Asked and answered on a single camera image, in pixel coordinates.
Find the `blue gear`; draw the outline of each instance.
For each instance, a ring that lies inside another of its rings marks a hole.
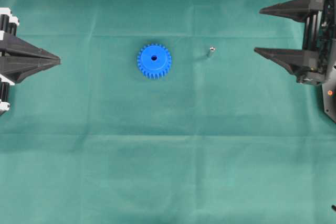
[[[162,45],[151,44],[144,46],[138,55],[138,68],[150,79],[165,76],[172,65],[170,52]]]

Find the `plastic gear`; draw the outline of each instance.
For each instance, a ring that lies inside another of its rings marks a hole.
[[[165,76],[172,65],[170,52],[162,45],[144,46],[138,54],[138,68],[149,79]]]

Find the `green fabric surface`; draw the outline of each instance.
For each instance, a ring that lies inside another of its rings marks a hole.
[[[253,48],[297,48],[288,0],[1,0],[62,59],[0,118],[0,223],[335,223],[320,88]],[[137,69],[162,43],[171,72]],[[217,48],[210,59],[210,46]]]

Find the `black plastic part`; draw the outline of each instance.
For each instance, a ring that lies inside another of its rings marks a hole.
[[[292,0],[269,6],[260,10],[261,14],[291,18],[297,22],[306,22],[312,12],[323,10],[324,0]]]
[[[60,64],[57,56],[9,33],[4,33],[0,40],[0,51],[6,53],[5,57],[0,57],[0,74],[14,83]]]
[[[2,102],[8,102],[8,97],[9,97],[9,83],[7,82],[2,82],[0,87],[0,100]]]

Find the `screw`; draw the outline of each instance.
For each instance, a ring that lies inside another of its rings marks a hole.
[[[210,58],[214,54],[215,51],[216,51],[215,47],[210,47],[209,52],[207,54],[208,58]]]

